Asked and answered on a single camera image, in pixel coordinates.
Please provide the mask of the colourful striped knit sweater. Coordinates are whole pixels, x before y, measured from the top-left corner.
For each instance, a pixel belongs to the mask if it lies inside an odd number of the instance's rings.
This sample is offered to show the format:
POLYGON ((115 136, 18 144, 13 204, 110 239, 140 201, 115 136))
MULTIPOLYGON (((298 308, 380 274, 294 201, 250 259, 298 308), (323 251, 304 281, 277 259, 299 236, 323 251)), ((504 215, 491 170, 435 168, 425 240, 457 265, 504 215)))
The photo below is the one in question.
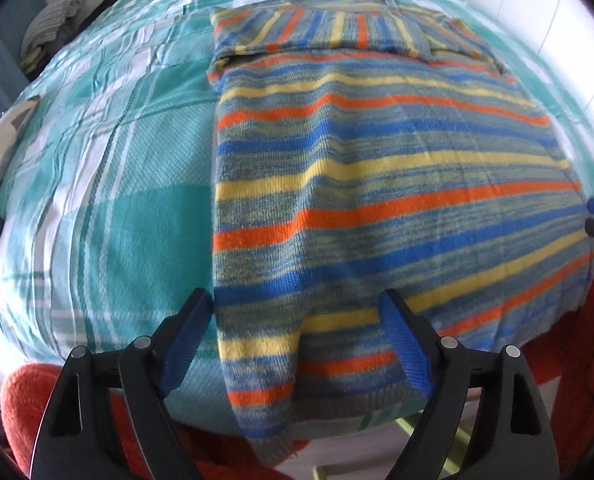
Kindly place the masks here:
POLYGON ((219 359, 262 463, 422 404, 378 312, 386 289, 482 350, 582 303, 582 186, 468 26, 361 0, 216 8, 210 23, 219 359))

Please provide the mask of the orange fuzzy cloth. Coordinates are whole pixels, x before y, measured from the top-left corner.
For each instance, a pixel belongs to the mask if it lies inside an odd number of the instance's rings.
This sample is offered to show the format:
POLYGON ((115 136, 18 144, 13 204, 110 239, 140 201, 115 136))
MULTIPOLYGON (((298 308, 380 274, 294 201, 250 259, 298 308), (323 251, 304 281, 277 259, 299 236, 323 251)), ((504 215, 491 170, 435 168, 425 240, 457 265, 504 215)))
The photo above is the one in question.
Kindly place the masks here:
MULTIPOLYGON (((551 428, 560 469, 568 474, 594 443, 594 280, 585 304, 524 344, 523 353, 537 384, 560 381, 551 428)), ((3 428, 23 472, 30 470, 35 438, 59 373, 57 365, 29 364, 4 382, 3 428)), ((208 479, 281 478, 280 472, 261 466, 241 438, 190 427, 183 427, 181 436, 185 451, 208 479)))

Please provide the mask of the teal plaid bed cover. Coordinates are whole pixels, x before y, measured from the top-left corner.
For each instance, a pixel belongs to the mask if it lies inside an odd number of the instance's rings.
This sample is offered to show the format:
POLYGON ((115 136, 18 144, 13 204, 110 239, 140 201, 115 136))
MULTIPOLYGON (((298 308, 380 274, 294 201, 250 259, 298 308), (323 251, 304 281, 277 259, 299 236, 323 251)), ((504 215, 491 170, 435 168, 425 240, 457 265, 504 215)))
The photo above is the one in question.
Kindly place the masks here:
MULTIPOLYGON (((193 289, 213 298, 210 14, 274 1, 283 0, 120 0, 20 94, 41 101, 0 184, 0 338, 29 361, 62 363, 78 344, 120 349, 193 289)), ((361 1, 420 6, 468 26, 547 113, 585 202, 594 196, 590 122, 520 40, 463 0, 361 1)), ((244 437, 227 399, 216 308, 168 408, 183 424, 244 437)))

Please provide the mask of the folded grey striped clothes pile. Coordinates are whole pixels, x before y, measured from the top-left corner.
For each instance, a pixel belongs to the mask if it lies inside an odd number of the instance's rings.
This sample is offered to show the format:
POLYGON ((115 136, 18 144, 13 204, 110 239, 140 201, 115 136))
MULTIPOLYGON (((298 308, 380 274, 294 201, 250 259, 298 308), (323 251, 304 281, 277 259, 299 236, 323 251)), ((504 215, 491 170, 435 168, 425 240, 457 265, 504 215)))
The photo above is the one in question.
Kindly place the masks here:
POLYGON ((27 76, 65 46, 74 33, 74 22, 85 0, 55 0, 31 21, 20 47, 20 70, 27 76))

